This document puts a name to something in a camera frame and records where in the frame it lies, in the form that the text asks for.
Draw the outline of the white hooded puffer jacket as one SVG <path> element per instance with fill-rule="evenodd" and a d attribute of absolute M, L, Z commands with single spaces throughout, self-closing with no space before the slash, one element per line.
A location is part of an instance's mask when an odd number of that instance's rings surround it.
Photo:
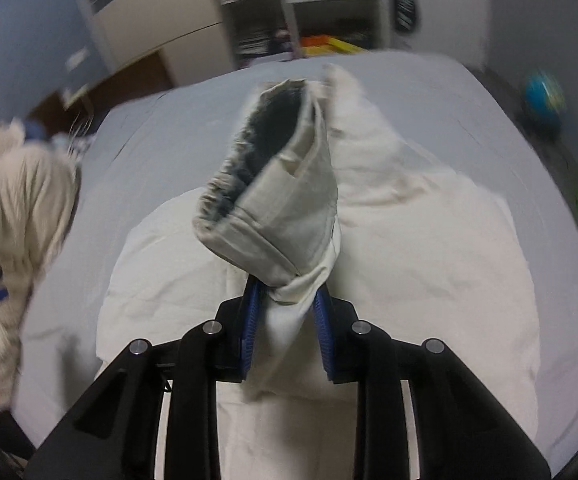
<path fill-rule="evenodd" d="M 252 368 L 218 390 L 227 478 L 352 472 L 356 394 L 322 369 L 319 286 L 399 340 L 444 340 L 536 435 L 537 306 L 506 201 L 406 143 L 340 66 L 256 89 L 210 182 L 129 232 L 98 357 L 182 336 L 249 276 L 265 287 Z"/>

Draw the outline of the cream knit blanket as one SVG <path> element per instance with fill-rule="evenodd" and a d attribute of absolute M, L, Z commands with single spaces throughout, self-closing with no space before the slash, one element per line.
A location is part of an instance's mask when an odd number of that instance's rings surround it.
<path fill-rule="evenodd" d="M 0 122 L 0 411 L 12 400 L 20 327 L 33 289 L 60 252 L 80 192 L 75 162 L 27 136 L 18 118 Z"/>

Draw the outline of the brown wooden nightstand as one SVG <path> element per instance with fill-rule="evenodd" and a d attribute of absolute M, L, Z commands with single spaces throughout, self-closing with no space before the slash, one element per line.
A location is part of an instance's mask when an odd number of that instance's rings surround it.
<path fill-rule="evenodd" d="M 27 119 L 43 125 L 50 136 L 67 133 L 76 122 L 92 119 L 95 131 L 112 108 L 123 103 L 174 88 L 172 78 L 158 52 L 149 54 L 106 77 L 91 89 L 78 90 L 63 99 L 58 92 L 35 106 Z"/>

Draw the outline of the light blue bed quilt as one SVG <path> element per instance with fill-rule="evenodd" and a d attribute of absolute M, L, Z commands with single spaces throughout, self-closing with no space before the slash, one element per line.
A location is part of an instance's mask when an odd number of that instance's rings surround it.
<path fill-rule="evenodd" d="M 362 141 L 364 168 L 396 148 L 410 170 L 437 164 L 499 195 L 509 209 L 534 283 L 540 367 L 536 443 L 553 470 L 578 450 L 578 229 L 557 185 L 489 82 L 441 55 L 378 52 L 340 56 L 391 132 Z M 103 361 L 132 338 L 180 335 L 208 317 L 182 270 L 208 258 L 194 240 L 164 243 L 133 263 L 129 281 L 166 285 L 151 307 L 104 305 L 118 258 L 148 214 L 169 200 L 192 206 L 226 156 L 248 94 L 259 84 L 316 79 L 321 58 L 242 70 L 114 108 L 82 167 L 80 201 L 62 252 L 38 285 L 21 332 L 22 365 L 12 413 L 41 444 L 92 382 Z"/>

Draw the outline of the beige wardrobe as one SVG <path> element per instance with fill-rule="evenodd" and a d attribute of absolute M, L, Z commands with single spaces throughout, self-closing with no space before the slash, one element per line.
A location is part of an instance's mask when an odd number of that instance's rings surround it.
<path fill-rule="evenodd" d="M 78 1 L 111 72 L 153 53 L 177 87 L 234 70 L 218 0 Z"/>

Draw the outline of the blue desk globe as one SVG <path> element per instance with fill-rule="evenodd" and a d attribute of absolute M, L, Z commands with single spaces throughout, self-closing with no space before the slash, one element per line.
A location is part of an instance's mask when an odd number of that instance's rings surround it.
<path fill-rule="evenodd" d="M 542 128 L 560 128 L 566 114 L 566 95 L 554 76 L 544 70 L 534 70 L 524 81 L 521 98 L 530 122 Z"/>

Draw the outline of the white shelf with drawers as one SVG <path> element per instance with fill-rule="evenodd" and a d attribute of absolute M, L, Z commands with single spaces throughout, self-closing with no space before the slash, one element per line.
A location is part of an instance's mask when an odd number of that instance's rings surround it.
<path fill-rule="evenodd" d="M 218 0 L 240 68 L 306 58 L 300 38 L 335 36 L 366 50 L 390 46 L 389 0 Z"/>

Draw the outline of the orange yellow toy box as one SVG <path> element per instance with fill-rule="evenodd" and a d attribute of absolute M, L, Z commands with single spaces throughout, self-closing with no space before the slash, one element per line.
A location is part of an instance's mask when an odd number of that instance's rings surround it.
<path fill-rule="evenodd" d="M 359 54 L 366 52 L 366 49 L 329 35 L 301 37 L 300 47 L 306 58 L 335 54 Z"/>

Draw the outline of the black racket bag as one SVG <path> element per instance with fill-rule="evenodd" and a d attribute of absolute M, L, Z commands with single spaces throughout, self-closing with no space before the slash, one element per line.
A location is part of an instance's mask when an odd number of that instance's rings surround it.
<path fill-rule="evenodd" d="M 394 29 L 402 36 L 410 36 L 418 26 L 417 0 L 393 0 Z"/>

